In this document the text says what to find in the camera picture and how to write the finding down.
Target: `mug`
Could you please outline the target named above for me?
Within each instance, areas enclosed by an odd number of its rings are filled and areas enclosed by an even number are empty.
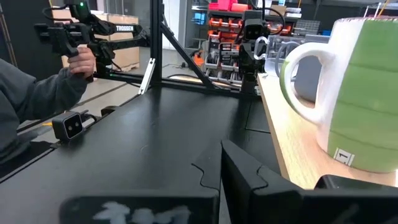
[[[322,69],[315,107],[307,108],[290,81],[312,55]],[[317,125],[317,142],[331,157],[371,172],[398,169],[398,18],[337,20],[328,44],[291,51],[280,87],[293,110]]]

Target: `black metal frame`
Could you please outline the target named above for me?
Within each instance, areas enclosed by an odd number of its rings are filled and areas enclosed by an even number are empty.
[[[188,63],[188,66],[192,68],[202,83],[162,78],[162,35],[166,36],[166,38]],[[167,22],[164,20],[164,5],[162,0],[150,0],[150,57],[155,59],[154,72],[150,80],[150,84],[152,86],[177,88],[237,98],[259,98],[257,95],[241,93],[240,91],[230,90],[228,88],[218,88],[208,77],[203,74],[203,72],[197,67],[197,65],[193,62],[193,60],[189,57],[189,55],[174,37],[173,32],[167,27]],[[95,77],[128,83],[141,83],[143,80],[142,75],[125,72],[114,72],[112,76],[102,76],[101,74],[96,74]]]

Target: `mug label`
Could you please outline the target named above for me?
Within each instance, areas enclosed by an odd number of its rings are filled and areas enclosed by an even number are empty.
[[[351,154],[339,148],[336,148],[335,156],[333,156],[334,159],[348,166],[351,166],[351,164],[354,161],[354,157],[355,157],[354,154]]]

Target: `mug handle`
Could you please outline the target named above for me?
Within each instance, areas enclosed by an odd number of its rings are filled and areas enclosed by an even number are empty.
[[[282,51],[284,51],[287,46],[298,47],[298,46],[300,46],[300,44],[297,42],[294,42],[294,41],[282,42],[282,45],[280,46],[278,53],[275,56],[275,73],[278,77],[280,77],[280,72],[279,72],[280,55],[282,54]]]
[[[296,64],[298,64],[298,62],[304,57],[316,56],[318,57],[322,66],[325,66],[334,59],[335,55],[336,54],[334,53],[333,49],[328,44],[311,42],[302,44],[291,51],[282,65],[279,82],[283,96],[292,109],[296,111],[296,113],[314,124],[320,123],[321,118],[323,117],[322,113],[324,112],[321,111],[318,103],[315,103],[314,108],[307,108],[301,102],[299,102],[297,97],[294,95],[292,85],[290,84],[292,80],[293,69]]]

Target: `hand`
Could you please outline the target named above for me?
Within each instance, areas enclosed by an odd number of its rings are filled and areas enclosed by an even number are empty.
[[[95,57],[87,47],[78,47],[79,55],[68,59],[69,71],[72,74],[84,73],[84,78],[94,73]]]

